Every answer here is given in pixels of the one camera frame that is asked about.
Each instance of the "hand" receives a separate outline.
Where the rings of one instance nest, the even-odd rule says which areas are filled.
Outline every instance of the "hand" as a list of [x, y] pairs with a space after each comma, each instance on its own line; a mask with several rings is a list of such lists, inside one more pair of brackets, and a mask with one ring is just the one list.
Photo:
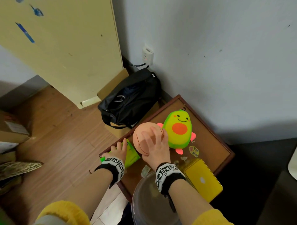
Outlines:
[[142, 156], [142, 159], [150, 165], [150, 167], [156, 171], [157, 167], [163, 163], [170, 163], [170, 153], [169, 153], [169, 145], [168, 145], [168, 134], [165, 129], [163, 129], [164, 137], [162, 140], [162, 132], [160, 129], [156, 129], [155, 127], [151, 127], [151, 130], [155, 134], [156, 143], [153, 143], [153, 140], [149, 136], [149, 134], [145, 131], [142, 131], [142, 135], [145, 138], [145, 141], [148, 146], [149, 156]]
[[118, 142], [115, 146], [111, 146], [111, 152], [106, 152], [102, 154], [102, 157], [105, 158], [110, 158], [110, 157], [117, 157], [125, 163], [126, 160], [126, 153], [127, 153], [127, 139], [124, 138], [123, 140], [123, 148], [122, 148], [122, 143]]

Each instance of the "beige cabinet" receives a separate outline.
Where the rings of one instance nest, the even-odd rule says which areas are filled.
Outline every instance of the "beige cabinet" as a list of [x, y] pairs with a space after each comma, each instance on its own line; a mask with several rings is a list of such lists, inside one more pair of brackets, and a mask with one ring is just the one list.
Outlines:
[[0, 45], [79, 108], [123, 68], [111, 0], [1, 0], [0, 27]]

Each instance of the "black cable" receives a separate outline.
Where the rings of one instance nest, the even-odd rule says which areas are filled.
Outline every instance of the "black cable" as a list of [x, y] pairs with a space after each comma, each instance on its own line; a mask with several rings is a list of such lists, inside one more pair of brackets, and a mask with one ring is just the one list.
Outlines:
[[144, 66], [144, 65], [146, 65], [146, 63], [144, 63], [144, 64], [141, 64], [141, 65], [134, 65], [134, 64], [132, 64], [132, 63], [128, 63], [130, 66], [135, 66], [135, 67], [139, 67], [139, 66]]

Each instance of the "wristband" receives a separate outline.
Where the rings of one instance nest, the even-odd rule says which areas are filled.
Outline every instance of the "wristband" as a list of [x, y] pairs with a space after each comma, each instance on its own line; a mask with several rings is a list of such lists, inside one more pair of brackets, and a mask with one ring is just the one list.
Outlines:
[[112, 175], [113, 180], [109, 186], [109, 189], [116, 183], [118, 183], [125, 172], [125, 165], [122, 160], [117, 157], [106, 158], [100, 166], [98, 166], [94, 171], [98, 169], [108, 169]]
[[172, 163], [162, 163], [156, 170], [156, 185], [158, 190], [163, 195], [169, 195], [168, 191], [171, 184], [178, 180], [184, 179], [185, 175]]

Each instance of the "green notebook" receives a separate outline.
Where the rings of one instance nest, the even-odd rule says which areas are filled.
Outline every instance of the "green notebook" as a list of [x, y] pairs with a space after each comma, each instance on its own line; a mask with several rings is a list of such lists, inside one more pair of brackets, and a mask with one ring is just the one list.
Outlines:
[[[140, 159], [139, 154], [136, 152], [135, 148], [127, 139], [127, 155], [126, 155], [126, 161], [125, 161], [125, 168], [128, 168], [139, 159]], [[105, 160], [105, 157], [102, 157], [100, 159], [101, 162], [103, 162], [104, 160]]]

